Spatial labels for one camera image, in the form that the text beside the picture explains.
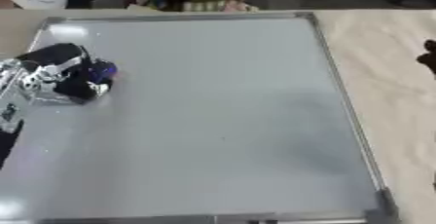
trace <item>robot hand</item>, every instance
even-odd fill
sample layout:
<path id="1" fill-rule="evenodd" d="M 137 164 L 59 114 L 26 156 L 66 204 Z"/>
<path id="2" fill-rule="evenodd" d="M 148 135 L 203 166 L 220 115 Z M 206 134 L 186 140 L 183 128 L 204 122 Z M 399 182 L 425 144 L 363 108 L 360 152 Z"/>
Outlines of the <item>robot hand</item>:
<path id="1" fill-rule="evenodd" d="M 45 93 L 86 103 L 109 92 L 115 64 L 74 44 L 57 44 L 0 61 L 0 166 L 11 153 L 33 100 Z"/>
<path id="2" fill-rule="evenodd" d="M 18 60 L 30 72 L 21 80 L 25 90 L 42 86 L 42 91 L 53 91 L 79 103 L 107 93 L 117 72 L 113 63 L 91 59 L 83 47 L 74 44 L 57 44 L 19 56 Z"/>

